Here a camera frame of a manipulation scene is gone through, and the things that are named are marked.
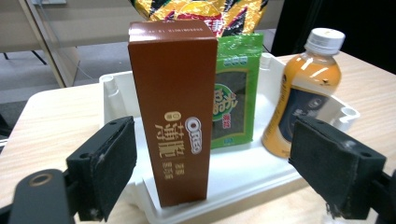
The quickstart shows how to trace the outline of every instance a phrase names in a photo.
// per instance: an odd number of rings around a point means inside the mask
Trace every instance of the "table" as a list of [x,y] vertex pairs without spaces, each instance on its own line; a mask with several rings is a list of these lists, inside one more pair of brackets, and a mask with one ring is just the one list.
[[[343,52],[335,59],[343,73],[335,96],[361,112],[348,134],[388,157],[385,172],[391,175],[396,169],[396,76]],[[92,84],[43,91],[28,101],[0,155],[0,207],[12,202],[15,186],[27,175],[66,169],[65,158],[99,129],[100,88]],[[321,223],[326,214],[325,202],[310,187],[234,212],[216,223]],[[367,223],[375,217],[371,213]],[[109,223],[147,220],[137,207],[118,202]]]

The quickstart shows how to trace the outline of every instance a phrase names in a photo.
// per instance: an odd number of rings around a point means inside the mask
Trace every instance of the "orange juice bottle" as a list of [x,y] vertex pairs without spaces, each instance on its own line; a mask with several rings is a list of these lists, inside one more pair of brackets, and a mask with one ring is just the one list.
[[333,55],[344,39],[339,31],[313,29],[304,46],[306,52],[286,64],[280,98],[262,137],[265,148],[274,155],[289,157],[297,116],[315,118],[337,88],[341,72]]

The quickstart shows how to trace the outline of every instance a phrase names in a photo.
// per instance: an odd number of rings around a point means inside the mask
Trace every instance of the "colorful snack bag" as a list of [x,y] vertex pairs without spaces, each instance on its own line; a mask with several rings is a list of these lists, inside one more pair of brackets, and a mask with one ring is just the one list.
[[202,20],[217,37],[253,33],[268,0],[130,0],[148,21]]
[[212,148],[252,141],[263,36],[219,38]]

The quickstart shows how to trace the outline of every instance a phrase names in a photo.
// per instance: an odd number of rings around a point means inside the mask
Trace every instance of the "bottle cap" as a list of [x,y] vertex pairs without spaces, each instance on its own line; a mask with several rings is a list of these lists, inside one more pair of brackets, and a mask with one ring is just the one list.
[[334,55],[343,46],[345,35],[328,28],[315,28],[306,40],[305,49],[314,53]]

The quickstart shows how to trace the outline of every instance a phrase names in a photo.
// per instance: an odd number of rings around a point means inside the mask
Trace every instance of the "cardboard box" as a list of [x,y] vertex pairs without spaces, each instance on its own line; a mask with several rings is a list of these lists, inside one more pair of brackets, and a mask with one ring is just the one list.
[[218,41],[203,21],[133,22],[128,50],[161,206],[206,198]]

